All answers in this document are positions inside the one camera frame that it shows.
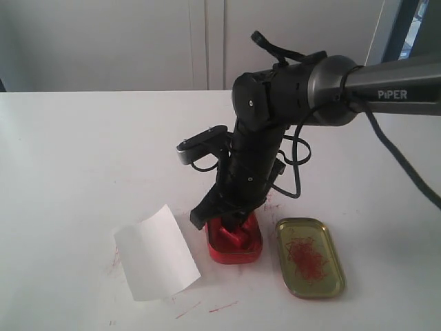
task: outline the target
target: gold tin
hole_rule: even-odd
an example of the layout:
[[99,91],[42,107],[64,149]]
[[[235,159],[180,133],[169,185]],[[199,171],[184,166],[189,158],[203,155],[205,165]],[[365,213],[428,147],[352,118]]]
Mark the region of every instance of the gold tin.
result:
[[282,219],[276,225],[278,253],[288,290],[299,298],[331,298],[345,276],[327,227],[316,219]]

